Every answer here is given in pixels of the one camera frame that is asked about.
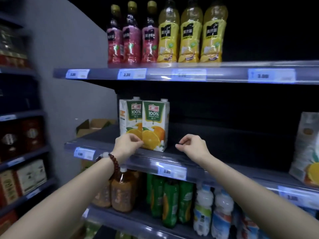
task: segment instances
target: gray wall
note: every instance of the gray wall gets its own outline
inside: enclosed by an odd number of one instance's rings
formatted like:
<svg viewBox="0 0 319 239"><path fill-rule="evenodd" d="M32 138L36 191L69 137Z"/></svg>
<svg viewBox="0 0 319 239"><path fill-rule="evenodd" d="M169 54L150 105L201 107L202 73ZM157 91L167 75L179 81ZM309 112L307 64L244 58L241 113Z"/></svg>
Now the gray wall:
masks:
<svg viewBox="0 0 319 239"><path fill-rule="evenodd" d="M80 171L80 160L63 150L75 128L91 118L115 119L114 90L84 81L52 77L53 68L107 66L107 37L67 0L25 0L24 22L31 31L29 56L39 74L54 172L60 185Z"/></svg>

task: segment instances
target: store shelf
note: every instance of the store shelf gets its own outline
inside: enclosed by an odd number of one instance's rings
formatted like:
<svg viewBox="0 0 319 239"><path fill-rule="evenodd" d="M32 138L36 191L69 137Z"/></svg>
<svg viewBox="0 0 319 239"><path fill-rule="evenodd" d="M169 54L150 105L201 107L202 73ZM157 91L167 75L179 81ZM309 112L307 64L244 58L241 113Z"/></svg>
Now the store shelf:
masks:
<svg viewBox="0 0 319 239"><path fill-rule="evenodd" d="M18 200L16 200L12 204L7 205L6 207L0 209L0 217L4 216L9 211L11 211L11 210L15 209L16 207L22 205L27 200L31 199L32 197L34 197L38 193L41 193L43 190L47 189L48 187L50 187L50 186L52 186L54 184L56 184L56 179L55 178L49 179L44 184L40 185L39 187L37 187L36 189L31 191L30 193L20 197Z"/></svg>
<svg viewBox="0 0 319 239"><path fill-rule="evenodd" d="M15 112L4 114L0 116L0 122L5 122L9 120L22 119L27 117L44 116L45 112L42 110L29 110L25 112Z"/></svg>
<svg viewBox="0 0 319 239"><path fill-rule="evenodd" d="M103 152L111 152L113 150L114 141L116 137L118 137L118 134L118 126L111 125L82 138L77 138L73 141L67 142L64 145L64 148L75 157L77 157L75 149L78 147L94 150L94 155L92 156L90 152L90 156L96 158ZM186 168L186 181L192 183L202 181L204 184L210 185L211 187L220 187L220 185L211 175L209 175L207 171L191 161L184 153L177 151L177 149L172 145L163 153L139 148L136 153L127 160L125 165L129 169L152 174L159 174L159 169L162 167L166 167L171 170L182 170ZM306 196L312 197L312 201L317 200L318 203L313 206L309 206L309 203L304 200L300 201L299 205L319 209L319 189L302 184L288 173L250 168L235 164L229 164L229 166L277 194L281 191L281 186L288 189L294 189L295 192L309 193Z"/></svg>
<svg viewBox="0 0 319 239"><path fill-rule="evenodd" d="M161 219L151 216L146 205L141 205L130 213L120 213L112 208L104 209L90 205L86 219L141 238L202 238L196 234L191 225L176 224L173 229L164 227Z"/></svg>
<svg viewBox="0 0 319 239"><path fill-rule="evenodd" d="M24 154L22 156L18 156L18 157L15 157L13 159L4 161L3 163L0 164L0 172L4 171L4 170L6 170L14 165L20 164L26 160L32 159L38 155L46 153L49 151L49 149L50 149L49 146L46 145L43 148L37 149L36 151L32 151L32 152L29 152L29 153Z"/></svg>
<svg viewBox="0 0 319 239"><path fill-rule="evenodd" d="M117 80L120 68L90 69L86 78L81 80ZM253 82L253 83L294 83L319 84L319 60L314 61L269 61L269 62L223 62L196 64L149 64L139 68L147 68L145 79L149 81L206 81L206 82ZM249 69L285 69L293 71L295 80L256 80L250 77ZM66 79L69 69L54 69L53 77Z"/></svg>
<svg viewBox="0 0 319 239"><path fill-rule="evenodd" d="M23 24L20 20L18 20L14 16L11 16L10 14L7 14L7 13L2 12L2 11L0 11L0 22L2 24L5 24L5 25L13 27L13 28L22 28L23 27Z"/></svg>
<svg viewBox="0 0 319 239"><path fill-rule="evenodd" d="M0 73L9 75L20 75L20 76L36 76L36 72L29 68L15 68L0 66Z"/></svg>

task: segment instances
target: red juice bottle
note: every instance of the red juice bottle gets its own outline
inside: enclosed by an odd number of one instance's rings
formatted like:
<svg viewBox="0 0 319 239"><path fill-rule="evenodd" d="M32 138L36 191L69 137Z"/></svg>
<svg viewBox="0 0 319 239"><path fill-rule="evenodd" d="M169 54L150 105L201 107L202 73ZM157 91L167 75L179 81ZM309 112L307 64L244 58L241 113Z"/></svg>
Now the red juice bottle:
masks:
<svg viewBox="0 0 319 239"><path fill-rule="evenodd" d="M142 63L156 63L159 45L159 29L157 22L157 4L154 1L147 3L147 18L142 29L143 49Z"/></svg>
<svg viewBox="0 0 319 239"><path fill-rule="evenodd" d="M107 29L108 63L123 62L123 32L121 30L121 10L118 5L111 6L111 20Z"/></svg>
<svg viewBox="0 0 319 239"><path fill-rule="evenodd" d="M126 26L123 28L124 39L124 63L134 64L141 62L141 30L135 15L137 14L137 4L129 1L128 13L126 16Z"/></svg>

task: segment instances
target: yellow juice bottle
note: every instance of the yellow juice bottle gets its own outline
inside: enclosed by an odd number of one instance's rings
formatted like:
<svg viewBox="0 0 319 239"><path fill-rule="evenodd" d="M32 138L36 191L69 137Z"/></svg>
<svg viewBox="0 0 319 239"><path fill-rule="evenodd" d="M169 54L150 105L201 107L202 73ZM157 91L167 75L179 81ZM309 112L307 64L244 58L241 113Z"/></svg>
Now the yellow juice bottle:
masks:
<svg viewBox="0 0 319 239"><path fill-rule="evenodd" d="M167 147L169 102L143 101L143 148L164 152Z"/></svg>
<svg viewBox="0 0 319 239"><path fill-rule="evenodd" d="M223 39L228 17L221 0L213 0L204 15L201 62L221 62Z"/></svg>
<svg viewBox="0 0 319 239"><path fill-rule="evenodd" d="M178 30L180 17L173 0L166 0L159 14L159 55L157 62L174 63L178 56Z"/></svg>
<svg viewBox="0 0 319 239"><path fill-rule="evenodd" d="M133 133L142 139L142 100L119 100L120 135Z"/></svg>
<svg viewBox="0 0 319 239"><path fill-rule="evenodd" d="M189 0L181 15L181 46L178 62L199 62L199 42L203 12L197 0Z"/></svg>

